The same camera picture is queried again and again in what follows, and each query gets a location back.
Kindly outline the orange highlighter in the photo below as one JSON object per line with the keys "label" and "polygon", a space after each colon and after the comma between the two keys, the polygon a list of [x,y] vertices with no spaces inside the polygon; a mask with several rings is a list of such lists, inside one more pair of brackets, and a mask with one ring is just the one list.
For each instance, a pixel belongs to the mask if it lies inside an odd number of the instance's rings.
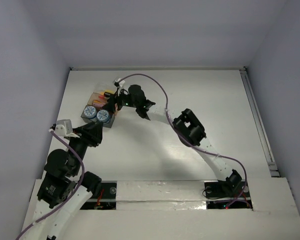
{"label": "orange highlighter", "polygon": [[109,90],[109,89],[104,90],[104,92],[107,92],[107,93],[110,93],[110,94],[114,94],[115,93],[115,91]]}

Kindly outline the blue highlighter black body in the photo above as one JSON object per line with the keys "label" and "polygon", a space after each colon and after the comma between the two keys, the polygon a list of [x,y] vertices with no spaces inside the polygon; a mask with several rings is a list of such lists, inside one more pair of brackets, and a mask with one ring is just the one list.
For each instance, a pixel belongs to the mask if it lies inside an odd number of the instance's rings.
{"label": "blue highlighter black body", "polygon": [[106,98],[110,98],[113,95],[114,95],[113,93],[106,92],[106,91],[103,93],[103,96],[106,97]]}

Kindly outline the pink clear tube case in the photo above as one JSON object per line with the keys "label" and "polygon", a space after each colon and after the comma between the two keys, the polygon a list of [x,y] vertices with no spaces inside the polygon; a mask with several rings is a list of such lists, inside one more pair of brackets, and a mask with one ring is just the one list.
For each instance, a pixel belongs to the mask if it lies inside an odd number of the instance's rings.
{"label": "pink clear tube case", "polygon": [[97,106],[99,108],[101,108],[102,106],[104,106],[106,103],[107,103],[107,101],[103,101],[103,100],[100,101],[100,100],[97,100],[97,99],[95,99],[95,100],[92,101],[92,105],[93,106]]}

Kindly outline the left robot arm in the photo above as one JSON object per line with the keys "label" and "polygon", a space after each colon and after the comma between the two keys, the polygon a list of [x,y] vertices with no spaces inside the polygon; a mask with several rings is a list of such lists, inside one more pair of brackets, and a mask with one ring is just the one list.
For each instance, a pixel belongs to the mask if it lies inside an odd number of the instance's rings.
{"label": "left robot arm", "polygon": [[36,240],[60,240],[73,216],[89,198],[100,194],[102,179],[86,171],[83,163],[88,148],[103,139],[103,123],[90,122],[73,128],[69,119],[57,121],[50,133],[66,148],[50,152],[45,176],[37,193],[40,217],[35,221]]}

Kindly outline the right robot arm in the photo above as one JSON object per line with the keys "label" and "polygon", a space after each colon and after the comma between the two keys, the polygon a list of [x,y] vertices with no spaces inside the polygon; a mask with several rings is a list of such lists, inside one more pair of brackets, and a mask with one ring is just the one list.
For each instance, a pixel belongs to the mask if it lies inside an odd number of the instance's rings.
{"label": "right robot arm", "polygon": [[119,88],[114,93],[105,92],[107,103],[103,107],[110,111],[120,111],[123,107],[134,108],[142,119],[157,121],[169,125],[177,134],[179,140],[187,147],[195,150],[211,168],[220,187],[219,198],[238,198],[243,194],[247,178],[230,167],[225,159],[239,162],[231,157],[222,156],[212,147],[203,124],[192,110],[186,108],[179,116],[171,119],[168,107],[159,107],[155,102],[146,98],[142,88],[131,85],[127,90]]}

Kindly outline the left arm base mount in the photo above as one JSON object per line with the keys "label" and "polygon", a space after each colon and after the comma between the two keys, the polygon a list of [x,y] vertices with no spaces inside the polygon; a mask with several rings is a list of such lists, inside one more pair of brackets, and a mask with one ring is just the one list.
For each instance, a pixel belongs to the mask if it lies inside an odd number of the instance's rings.
{"label": "left arm base mount", "polygon": [[117,182],[105,181],[101,183],[101,189],[97,196],[88,199],[81,210],[115,210],[117,196]]}

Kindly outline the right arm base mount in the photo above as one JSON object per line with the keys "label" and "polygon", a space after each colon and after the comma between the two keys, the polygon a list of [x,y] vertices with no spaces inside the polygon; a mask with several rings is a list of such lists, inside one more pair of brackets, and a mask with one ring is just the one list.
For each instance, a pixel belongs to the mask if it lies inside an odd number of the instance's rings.
{"label": "right arm base mount", "polygon": [[226,193],[219,181],[205,182],[202,195],[208,210],[253,209],[249,186],[244,180],[234,193]]}

